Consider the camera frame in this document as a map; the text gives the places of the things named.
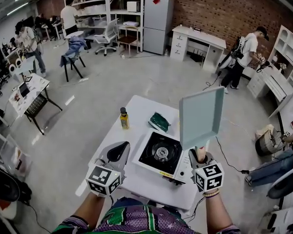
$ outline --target wristband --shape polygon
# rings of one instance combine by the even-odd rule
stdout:
[[[214,197],[214,196],[216,196],[219,193],[220,193],[220,191],[219,191],[219,189],[217,189],[216,192],[211,193],[211,194],[203,193],[203,196],[209,198],[209,197]]]

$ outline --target black cap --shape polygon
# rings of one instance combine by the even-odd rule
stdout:
[[[256,31],[260,31],[264,34],[264,38],[269,41],[269,37],[267,35],[267,30],[263,26],[259,26]]]

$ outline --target white refrigerator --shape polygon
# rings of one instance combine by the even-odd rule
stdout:
[[[145,0],[144,51],[164,54],[173,9],[174,0]]]

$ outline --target brick wall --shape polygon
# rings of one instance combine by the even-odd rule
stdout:
[[[60,14],[64,1],[40,0],[37,7],[39,13],[50,17]],[[224,39],[228,49],[238,36],[262,25],[270,40],[260,40],[258,52],[268,58],[280,26],[293,32],[293,13],[278,0],[175,0],[172,28],[180,23]]]

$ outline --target man in white shirt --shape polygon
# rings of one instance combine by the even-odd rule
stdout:
[[[15,29],[16,29],[16,42],[18,44],[23,43],[25,50],[26,50],[25,57],[26,58],[29,58],[32,56],[36,57],[38,64],[39,64],[39,67],[40,67],[41,75],[43,78],[45,78],[45,76],[46,76],[45,64],[44,64],[43,59],[41,57],[41,53],[38,50],[38,45],[37,45],[34,31],[30,27],[25,27],[23,25],[22,21],[20,21],[16,24]],[[34,66],[33,72],[36,73],[37,70],[36,70],[35,60],[33,62],[33,66]]]
[[[232,89],[239,89],[239,81],[242,76],[244,68],[246,68],[249,63],[252,61],[252,59],[256,61],[260,61],[256,50],[258,46],[258,40],[259,38],[266,38],[268,39],[267,36],[267,30],[259,26],[255,32],[249,33],[245,37],[245,44],[244,47],[242,48],[242,54],[244,55],[242,59],[237,58],[235,65],[230,69],[227,73],[227,75],[223,78],[221,81],[220,85],[225,87],[225,93],[228,93],[227,86],[229,83],[232,81],[230,88]]]
[[[78,31],[76,25],[76,18],[77,18],[77,10],[71,6],[73,0],[66,0],[66,6],[61,11],[61,23],[62,28],[65,30],[66,35],[74,33]]]

